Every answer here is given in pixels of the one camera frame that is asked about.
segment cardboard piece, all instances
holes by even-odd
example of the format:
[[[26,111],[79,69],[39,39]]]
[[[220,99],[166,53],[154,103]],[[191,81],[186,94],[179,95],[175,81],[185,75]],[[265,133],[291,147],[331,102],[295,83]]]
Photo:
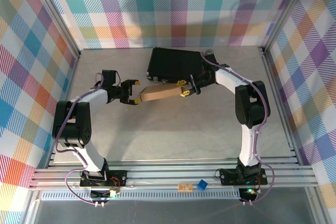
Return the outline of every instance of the cardboard piece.
[[[172,97],[174,95],[180,95],[183,93],[183,86],[177,86],[176,84],[164,84],[149,86],[141,91],[140,99],[142,102],[162,99],[166,97]]]

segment table surface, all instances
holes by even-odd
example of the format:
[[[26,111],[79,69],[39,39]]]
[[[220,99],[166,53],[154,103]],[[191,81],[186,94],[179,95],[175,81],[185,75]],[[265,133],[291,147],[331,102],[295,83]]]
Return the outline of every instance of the table surface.
[[[205,51],[208,48],[183,48]],[[237,73],[265,83],[271,115],[263,128],[265,142],[260,154],[289,156],[290,149],[271,92],[265,67],[256,46],[213,47],[220,64]],[[94,75],[102,69],[117,70],[121,80],[139,79],[136,97],[155,83],[146,78],[152,49],[84,50],[78,62],[71,98],[94,85]],[[118,100],[102,107],[91,118],[91,140],[108,161],[233,158],[241,148],[242,130],[235,115],[235,97],[223,86],[203,88],[200,95],[170,97],[137,106]],[[57,154],[55,162],[77,162],[71,153]]]

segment checkered fabric backdrop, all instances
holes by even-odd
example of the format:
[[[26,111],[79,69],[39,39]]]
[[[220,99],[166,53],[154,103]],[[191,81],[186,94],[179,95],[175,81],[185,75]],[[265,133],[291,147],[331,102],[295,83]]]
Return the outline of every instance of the checkered fabric backdrop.
[[[91,49],[262,45],[286,1],[54,0]]]
[[[300,153],[336,223],[336,0],[299,0],[271,54]]]
[[[75,57],[40,0],[0,0],[0,223],[18,223]]]

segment purple cable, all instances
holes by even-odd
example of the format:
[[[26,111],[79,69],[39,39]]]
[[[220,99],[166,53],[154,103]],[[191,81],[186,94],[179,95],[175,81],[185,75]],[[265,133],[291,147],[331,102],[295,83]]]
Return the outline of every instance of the purple cable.
[[[265,110],[265,117],[264,117],[264,120],[262,121],[262,123],[260,123],[260,125],[256,128],[256,131],[255,131],[256,134],[254,135],[254,139],[253,139],[253,155],[254,155],[254,157],[256,158],[256,160],[257,160],[259,163],[261,163],[262,165],[265,165],[265,166],[267,166],[268,168],[270,168],[270,170],[271,170],[271,172],[272,172],[272,181],[271,181],[271,184],[270,184],[269,188],[267,189],[267,191],[264,193],[264,195],[263,195],[262,197],[256,199],[256,200],[253,201],[253,202],[261,201],[261,200],[262,200],[263,198],[265,198],[265,197],[268,195],[268,193],[271,191],[271,189],[272,189],[272,187],[273,187],[273,185],[274,185],[274,179],[275,179],[275,173],[274,173],[273,168],[272,168],[269,164],[266,164],[266,163],[262,162],[262,161],[260,160],[260,158],[257,156],[257,140],[258,140],[259,130],[260,130],[260,128],[266,123],[266,121],[267,121],[267,115],[268,115],[268,110],[267,110],[266,100],[265,100],[264,96],[262,95],[261,91],[260,91],[260,90],[259,90],[253,83],[251,83],[250,81],[246,80],[245,78],[243,78],[242,76],[238,75],[237,73],[235,73],[235,72],[233,72],[233,71],[230,71],[229,69],[227,69],[227,68],[225,68],[225,67],[222,67],[222,66],[220,66],[220,65],[218,65],[218,64],[215,64],[215,63],[209,61],[208,59],[205,58],[205,54],[204,54],[203,52],[201,52],[201,56],[202,56],[203,60],[204,60],[205,62],[207,62],[208,64],[213,65],[213,66],[216,66],[216,67],[218,67],[218,68],[220,68],[220,69],[223,69],[224,71],[226,71],[226,72],[232,74],[233,76],[237,77],[237,78],[238,78],[239,80],[241,80],[242,82],[244,82],[244,83],[250,85],[250,86],[257,92],[257,94],[259,95],[259,97],[261,98],[261,101],[262,101],[262,104],[263,104],[263,106],[264,106],[264,110]]]
[[[60,136],[61,136],[61,134],[62,134],[62,132],[63,132],[63,130],[64,130],[64,128],[65,128],[65,126],[66,126],[68,120],[69,120],[69,118],[71,117],[71,114],[72,114],[73,109],[75,108],[75,105],[76,105],[81,99],[83,99],[84,97],[86,97],[87,95],[92,94],[92,93],[96,92],[97,90],[99,90],[99,89],[101,88],[101,86],[103,85],[104,77],[103,77],[103,75],[102,75],[101,73],[96,73],[96,81],[97,81],[97,76],[98,76],[98,75],[101,76],[101,81],[100,81],[99,85],[98,85],[95,89],[90,90],[89,92],[87,92],[87,93],[85,93],[85,94],[82,94],[82,95],[79,96],[77,99],[75,99],[75,101],[72,103],[72,105],[71,105],[71,107],[70,107],[70,110],[69,110],[67,116],[65,117],[64,122],[63,122],[63,124],[61,125],[61,127],[60,127],[60,129],[59,129],[59,131],[58,131],[58,133],[57,133],[57,135],[56,135],[55,143],[54,143],[54,150],[55,150],[56,153],[73,152],[73,153],[75,153],[75,154],[79,157],[79,159],[83,162],[83,164],[84,164],[84,165],[83,165],[84,168],[82,168],[82,169],[72,169],[71,171],[69,171],[69,172],[67,173],[67,175],[65,176],[65,185],[66,185],[66,187],[69,189],[69,191],[70,191],[76,198],[78,198],[79,200],[81,200],[81,201],[83,201],[83,202],[85,202],[85,203],[91,204],[91,205],[95,205],[95,203],[93,203],[93,202],[91,202],[91,201],[88,201],[88,200],[86,200],[86,199],[83,199],[82,197],[79,197],[79,196],[78,196],[78,195],[77,195],[77,194],[70,188],[70,186],[68,185],[68,177],[69,177],[69,175],[70,175],[71,173],[73,173],[73,172],[82,172],[82,171],[86,170],[87,167],[88,167],[88,162],[86,162],[86,160],[84,159],[84,157],[83,157],[77,150],[69,150],[69,149],[66,149],[66,150],[59,150],[59,149],[57,149],[57,144],[58,144],[59,138],[60,138]]]

